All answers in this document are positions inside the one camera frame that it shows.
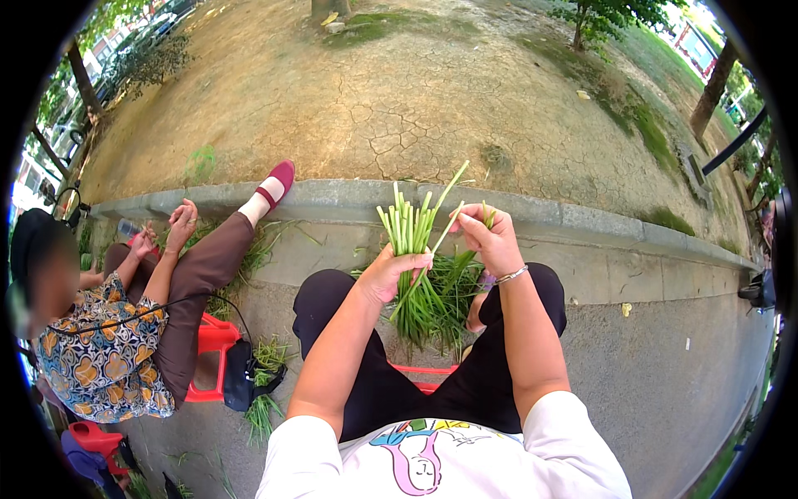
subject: black bag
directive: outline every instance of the black bag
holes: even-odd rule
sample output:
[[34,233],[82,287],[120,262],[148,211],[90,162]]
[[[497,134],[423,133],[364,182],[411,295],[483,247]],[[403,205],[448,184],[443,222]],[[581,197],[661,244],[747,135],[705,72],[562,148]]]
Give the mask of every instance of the black bag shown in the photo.
[[261,395],[270,394],[286,375],[282,364],[277,372],[269,371],[275,377],[266,386],[255,386],[255,368],[263,368],[252,356],[252,345],[239,339],[227,351],[227,365],[224,368],[224,405],[239,412],[246,412],[252,402]]

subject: white sock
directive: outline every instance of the white sock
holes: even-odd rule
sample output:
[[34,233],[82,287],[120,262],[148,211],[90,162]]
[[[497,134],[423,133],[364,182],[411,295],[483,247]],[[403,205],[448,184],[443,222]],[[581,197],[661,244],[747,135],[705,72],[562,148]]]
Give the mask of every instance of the white sock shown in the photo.
[[[275,200],[275,203],[280,201],[280,198],[282,198],[282,195],[286,192],[286,188],[282,185],[282,182],[273,176],[265,179],[260,186],[271,194],[271,199]],[[266,216],[269,210],[271,210],[269,201],[258,192],[253,194],[252,197],[244,203],[244,206],[239,208],[239,211],[247,216],[252,223],[252,227],[258,223],[258,220]]]

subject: dirt ground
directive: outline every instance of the dirt ground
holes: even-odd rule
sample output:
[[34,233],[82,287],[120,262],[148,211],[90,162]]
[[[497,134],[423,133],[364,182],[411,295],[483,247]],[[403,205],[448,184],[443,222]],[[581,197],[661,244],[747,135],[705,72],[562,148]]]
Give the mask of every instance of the dirt ground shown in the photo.
[[[446,182],[470,159],[464,179],[472,187],[627,216],[666,205],[697,236],[736,241],[746,252],[725,166],[710,179],[722,202],[708,211],[639,137],[625,135],[555,67],[508,38],[531,31],[562,38],[562,23],[505,2],[361,0],[355,9],[400,8],[471,22],[478,31],[399,33],[333,49],[308,26],[309,0],[205,2],[184,24],[197,59],[140,99],[121,99],[81,175],[84,199],[193,184],[187,158],[205,145],[215,150],[210,184],[259,180],[285,157],[298,180]],[[497,10],[517,21],[489,15]],[[697,99],[685,91],[669,105],[686,119]],[[712,123],[707,142],[721,149],[728,139]],[[500,161],[488,163],[486,152]]]

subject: white t-shirt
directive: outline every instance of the white t-shirt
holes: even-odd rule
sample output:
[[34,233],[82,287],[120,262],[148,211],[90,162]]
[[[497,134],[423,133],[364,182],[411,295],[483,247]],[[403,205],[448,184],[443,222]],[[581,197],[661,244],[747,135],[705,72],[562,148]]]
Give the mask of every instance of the white t-shirt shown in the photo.
[[313,416],[269,439],[256,499],[631,497],[618,460],[570,392],[543,396],[523,434],[442,419],[398,422],[339,445]]

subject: hand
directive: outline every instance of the hand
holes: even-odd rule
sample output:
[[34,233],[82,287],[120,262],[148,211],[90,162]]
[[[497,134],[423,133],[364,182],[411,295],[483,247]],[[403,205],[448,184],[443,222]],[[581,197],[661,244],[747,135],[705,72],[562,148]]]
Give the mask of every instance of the hand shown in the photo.
[[152,221],[148,221],[144,229],[133,238],[130,246],[130,256],[141,261],[155,247],[154,240],[155,231],[152,230]]
[[183,198],[183,204],[175,208],[169,217],[172,229],[166,237],[166,250],[180,253],[197,228],[197,207],[192,201]]
[[[495,208],[488,206],[488,214],[493,210]],[[493,216],[493,228],[490,230],[484,226],[482,219],[482,204],[466,204],[449,231],[454,232],[463,228],[468,249],[481,253],[485,268],[497,278],[523,267],[516,230],[512,227],[510,215],[496,210]]]
[[355,287],[361,289],[366,298],[382,305],[397,295],[397,283],[402,272],[415,269],[413,275],[418,277],[424,267],[433,267],[432,253],[393,256],[393,248],[388,243],[369,268],[363,271]]

